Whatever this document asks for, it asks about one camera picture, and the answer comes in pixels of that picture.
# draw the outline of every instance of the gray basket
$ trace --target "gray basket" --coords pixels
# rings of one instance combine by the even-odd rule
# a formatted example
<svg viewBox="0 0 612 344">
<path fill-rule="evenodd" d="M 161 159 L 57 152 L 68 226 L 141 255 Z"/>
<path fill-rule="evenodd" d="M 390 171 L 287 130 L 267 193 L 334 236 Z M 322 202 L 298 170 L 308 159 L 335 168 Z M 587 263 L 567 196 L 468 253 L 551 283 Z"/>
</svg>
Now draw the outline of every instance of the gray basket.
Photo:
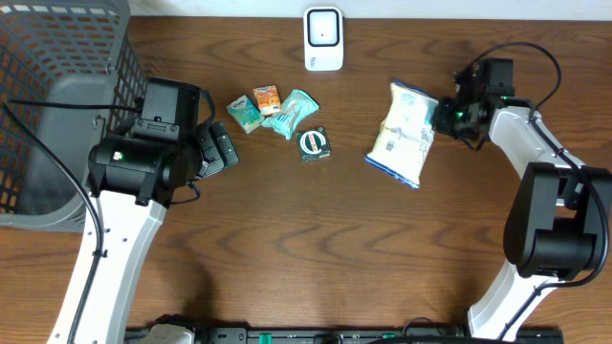
<svg viewBox="0 0 612 344">
<path fill-rule="evenodd" d="M 129 16 L 125 0 L 0 0 L 0 100 L 134 106 L 145 76 L 125 34 Z M 91 147 L 131 116 L 13 109 L 84 185 Z M 74 188 L 0 111 L 0 225 L 82 231 L 85 210 Z"/>
</svg>

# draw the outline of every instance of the white wall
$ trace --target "white wall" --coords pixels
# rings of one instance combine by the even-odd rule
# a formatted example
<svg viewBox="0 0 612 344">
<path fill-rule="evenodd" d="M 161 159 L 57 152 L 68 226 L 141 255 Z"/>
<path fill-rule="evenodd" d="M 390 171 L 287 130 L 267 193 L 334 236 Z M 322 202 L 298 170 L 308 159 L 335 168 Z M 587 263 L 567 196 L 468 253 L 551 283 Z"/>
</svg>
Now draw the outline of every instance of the white wall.
<svg viewBox="0 0 612 344">
<path fill-rule="evenodd" d="M 612 20 L 612 0 L 129 0 L 133 15 L 301 17 L 314 5 L 347 18 Z"/>
</svg>

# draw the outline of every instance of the green packet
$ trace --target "green packet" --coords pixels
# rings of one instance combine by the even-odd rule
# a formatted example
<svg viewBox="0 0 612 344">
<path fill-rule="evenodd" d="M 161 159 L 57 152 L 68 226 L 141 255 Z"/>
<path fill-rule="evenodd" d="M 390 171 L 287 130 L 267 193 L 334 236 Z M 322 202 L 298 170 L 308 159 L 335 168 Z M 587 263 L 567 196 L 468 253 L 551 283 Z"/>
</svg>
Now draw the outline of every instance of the green packet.
<svg viewBox="0 0 612 344">
<path fill-rule="evenodd" d="M 273 128 L 278 134 L 290 140 L 297 125 L 318 110 L 318 104 L 304 91 L 295 89 L 283 101 L 282 112 L 275 117 L 264 119 L 262 126 Z"/>
<path fill-rule="evenodd" d="M 259 110 L 247 96 L 241 96 L 228 105 L 228 112 L 247 134 L 255 130 L 264 121 L 264 117 L 261 116 Z"/>
</svg>

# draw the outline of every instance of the wooden surface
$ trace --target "wooden surface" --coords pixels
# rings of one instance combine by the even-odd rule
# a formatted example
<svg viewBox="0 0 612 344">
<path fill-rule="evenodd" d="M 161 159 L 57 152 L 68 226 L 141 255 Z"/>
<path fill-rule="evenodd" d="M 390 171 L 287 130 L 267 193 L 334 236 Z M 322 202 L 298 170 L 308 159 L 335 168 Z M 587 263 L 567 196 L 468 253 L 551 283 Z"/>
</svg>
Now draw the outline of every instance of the wooden surface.
<svg viewBox="0 0 612 344">
<path fill-rule="evenodd" d="M 298 19 L 133 18 L 149 75 L 210 90 L 240 163 L 198 182 L 197 203 L 173 206 L 148 253 L 129 318 L 164 313 L 254 327 L 393 327 L 415 316 L 457 323 L 504 260 L 502 232 L 519 178 L 501 150 L 474 153 L 437 136 L 410 190 L 367 165 L 397 77 L 451 96 L 451 74 L 494 43 L 533 41 L 564 79 L 542 109 L 583 161 L 612 169 L 612 25 L 605 23 L 347 20 L 341 71 L 308 73 Z M 550 62 L 510 49 L 520 96 L 554 83 Z M 265 128 L 245 135 L 225 107 L 256 86 L 308 92 L 330 158 L 303 163 L 296 144 Z M 188 190 L 176 198 L 190 196 Z M 0 229 L 0 342 L 51 332 L 77 257 L 75 234 Z M 560 326 L 567 343 L 612 341 L 612 271 L 558 290 L 529 319 Z"/>
</svg>

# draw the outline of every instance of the snack packet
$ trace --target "snack packet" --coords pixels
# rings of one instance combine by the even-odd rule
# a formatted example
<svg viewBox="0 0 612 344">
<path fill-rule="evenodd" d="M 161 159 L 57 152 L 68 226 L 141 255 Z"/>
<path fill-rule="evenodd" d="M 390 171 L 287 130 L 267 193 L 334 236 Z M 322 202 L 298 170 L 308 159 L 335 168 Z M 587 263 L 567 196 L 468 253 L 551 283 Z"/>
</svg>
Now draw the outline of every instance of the snack packet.
<svg viewBox="0 0 612 344">
<path fill-rule="evenodd" d="M 264 117 L 261 116 L 247 96 L 241 96 L 228 105 L 228 112 L 247 134 L 255 130 L 264 121 Z"/>
<path fill-rule="evenodd" d="M 438 100 L 398 80 L 391 83 L 391 95 L 391 108 L 365 160 L 418 189 L 421 170 L 433 143 L 431 118 Z"/>
<path fill-rule="evenodd" d="M 259 87 L 253 89 L 252 92 L 255 94 L 255 99 L 257 99 L 257 106 L 259 111 L 261 111 L 261 115 L 271 116 L 280 112 L 280 97 L 278 96 L 276 85 Z"/>
<path fill-rule="evenodd" d="M 316 110 L 318 110 L 318 104 L 304 91 L 295 89 L 283 101 L 283 110 L 280 115 L 264 119 L 261 125 L 273 128 L 276 133 L 290 140 L 297 125 Z"/>
</svg>

